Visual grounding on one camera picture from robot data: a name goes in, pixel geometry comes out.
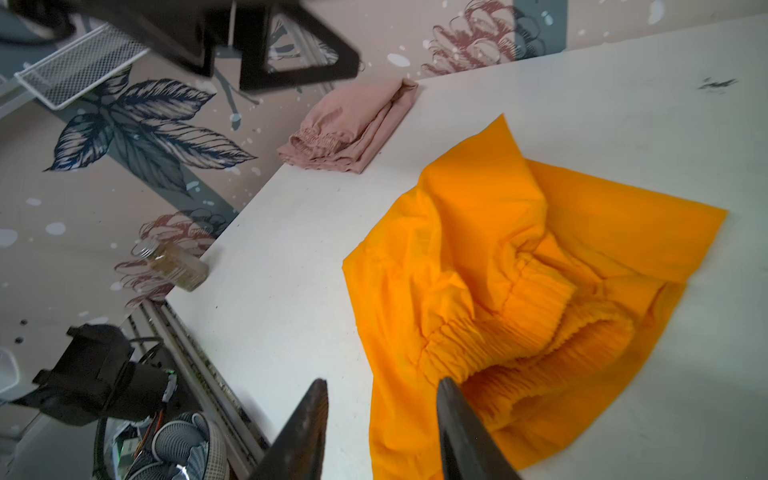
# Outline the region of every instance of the glass jar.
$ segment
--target glass jar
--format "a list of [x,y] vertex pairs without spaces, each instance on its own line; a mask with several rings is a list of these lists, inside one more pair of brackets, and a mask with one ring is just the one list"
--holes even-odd
[[208,278],[208,265],[175,243],[150,237],[142,240],[133,254],[146,260],[153,272],[187,292]]

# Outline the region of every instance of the black mark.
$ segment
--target black mark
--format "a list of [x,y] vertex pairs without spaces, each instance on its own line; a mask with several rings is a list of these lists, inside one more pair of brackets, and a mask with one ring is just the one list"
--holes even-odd
[[711,81],[712,77],[707,77],[704,79],[704,84],[699,87],[699,90],[707,90],[708,88],[723,88],[723,87],[729,87],[735,83],[738,83],[738,80],[735,78],[731,78],[729,81]]

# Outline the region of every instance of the white mesh basket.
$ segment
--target white mesh basket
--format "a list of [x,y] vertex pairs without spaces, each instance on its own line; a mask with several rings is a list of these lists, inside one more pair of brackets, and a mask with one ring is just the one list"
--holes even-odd
[[105,24],[15,76],[40,101],[60,110],[148,51]]

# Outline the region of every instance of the pink flower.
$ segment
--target pink flower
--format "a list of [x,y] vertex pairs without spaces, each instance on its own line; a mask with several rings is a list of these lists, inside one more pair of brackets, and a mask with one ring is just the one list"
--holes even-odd
[[432,63],[422,70],[433,75],[473,70],[538,57],[545,53],[538,23],[512,5],[511,0],[472,0],[464,15],[449,27],[435,25],[429,43]]
[[[157,237],[175,243],[199,257],[226,227],[226,220],[212,215],[205,209],[161,215],[155,221],[145,223],[139,229],[139,238]],[[135,290],[140,295],[126,303],[126,308],[136,308],[144,300],[161,301],[174,285],[153,272],[146,260],[118,263],[114,271],[123,275],[123,288]]]

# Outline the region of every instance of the jar lid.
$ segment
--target jar lid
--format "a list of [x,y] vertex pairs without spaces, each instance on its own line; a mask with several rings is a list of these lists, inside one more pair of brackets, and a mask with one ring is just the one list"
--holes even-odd
[[154,253],[159,246],[160,241],[157,237],[148,237],[143,239],[133,250],[131,250],[131,255],[139,258],[147,258]]

